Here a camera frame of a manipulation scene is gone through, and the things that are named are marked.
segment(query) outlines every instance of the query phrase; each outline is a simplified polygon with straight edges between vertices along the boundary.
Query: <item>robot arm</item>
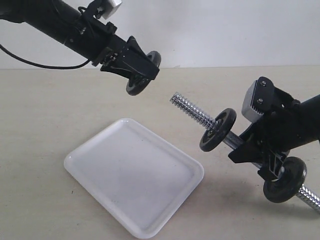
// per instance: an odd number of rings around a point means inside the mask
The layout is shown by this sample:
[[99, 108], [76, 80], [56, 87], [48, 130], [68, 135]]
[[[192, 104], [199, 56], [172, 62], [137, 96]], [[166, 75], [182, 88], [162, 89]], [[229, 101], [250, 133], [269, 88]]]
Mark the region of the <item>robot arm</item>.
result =
[[[101, 71], [129, 79], [126, 91], [135, 96], [157, 77], [161, 56], [157, 51], [145, 54], [133, 36], [125, 41], [115, 34], [113, 23], [99, 21], [121, 4], [121, 0], [94, 0], [76, 10], [62, 0], [0, 0], [0, 19], [27, 23], [85, 57], [87, 63], [101, 65]], [[1, 49], [10, 54], [2, 45]]]

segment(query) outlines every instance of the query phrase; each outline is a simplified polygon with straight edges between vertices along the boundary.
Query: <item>chrome threaded rod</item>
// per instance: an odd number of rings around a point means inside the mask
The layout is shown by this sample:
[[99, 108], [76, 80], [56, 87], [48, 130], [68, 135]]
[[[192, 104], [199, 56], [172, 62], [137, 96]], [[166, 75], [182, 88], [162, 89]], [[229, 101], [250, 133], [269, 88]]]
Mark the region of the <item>chrome threaded rod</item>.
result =
[[[176, 92], [170, 99], [170, 102], [185, 112], [192, 119], [200, 123], [207, 130], [213, 129], [216, 126], [216, 120], [213, 117], [205, 113], [201, 108], [197, 107], [180, 93]], [[244, 143], [244, 141], [232, 131], [227, 134], [223, 142], [233, 150], [237, 149]], [[261, 165], [258, 163], [252, 164], [259, 169], [261, 168]], [[304, 184], [299, 189], [296, 196], [320, 214], [320, 197], [308, 189]]]

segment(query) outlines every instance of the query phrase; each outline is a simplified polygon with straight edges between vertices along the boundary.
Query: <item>black weight plate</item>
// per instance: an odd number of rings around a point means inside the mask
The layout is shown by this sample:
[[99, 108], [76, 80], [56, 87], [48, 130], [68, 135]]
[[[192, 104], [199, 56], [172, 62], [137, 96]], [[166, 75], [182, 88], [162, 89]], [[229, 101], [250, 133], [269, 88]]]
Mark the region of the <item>black weight plate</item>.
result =
[[222, 111], [215, 120], [218, 122], [214, 129], [206, 130], [200, 140], [200, 149], [210, 152], [215, 149], [227, 136], [235, 124], [237, 113], [232, 108]]
[[295, 196], [305, 182], [307, 166], [295, 156], [287, 157], [283, 165], [284, 173], [276, 181], [265, 181], [263, 193], [270, 202], [279, 204]]
[[[147, 57], [159, 68], [161, 64], [161, 55], [157, 51], [151, 51], [147, 54]], [[151, 82], [150, 79], [136, 79], [129, 80], [126, 85], [126, 92], [131, 96], [136, 96], [140, 94]]]

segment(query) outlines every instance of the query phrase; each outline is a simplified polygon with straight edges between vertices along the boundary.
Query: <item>beige table surface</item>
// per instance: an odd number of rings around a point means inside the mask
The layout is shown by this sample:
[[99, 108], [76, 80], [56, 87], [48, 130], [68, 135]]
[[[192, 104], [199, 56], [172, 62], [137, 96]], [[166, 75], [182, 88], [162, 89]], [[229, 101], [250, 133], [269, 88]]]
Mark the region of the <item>beige table surface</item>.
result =
[[[234, 108], [233, 128], [249, 125], [242, 101], [260, 76], [305, 101], [320, 94], [320, 67], [162, 69], [140, 95], [99, 69], [0, 71], [0, 239], [134, 239], [64, 169], [65, 156], [119, 118], [133, 118], [204, 167], [201, 184], [155, 240], [318, 240], [320, 215], [296, 197], [268, 202], [250, 163], [236, 165], [221, 144], [202, 152], [204, 129], [169, 99], [176, 92], [212, 116]], [[291, 155], [305, 160], [305, 184], [320, 193], [318, 142]]]

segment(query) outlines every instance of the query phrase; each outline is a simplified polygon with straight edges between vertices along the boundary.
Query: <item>white plastic tray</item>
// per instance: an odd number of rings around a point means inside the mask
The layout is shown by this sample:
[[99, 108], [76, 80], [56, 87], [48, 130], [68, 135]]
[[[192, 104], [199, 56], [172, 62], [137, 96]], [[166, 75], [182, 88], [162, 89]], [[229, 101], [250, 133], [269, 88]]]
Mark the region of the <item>white plastic tray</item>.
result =
[[139, 239], [155, 236], [204, 177], [199, 162], [130, 118], [72, 151], [64, 167]]

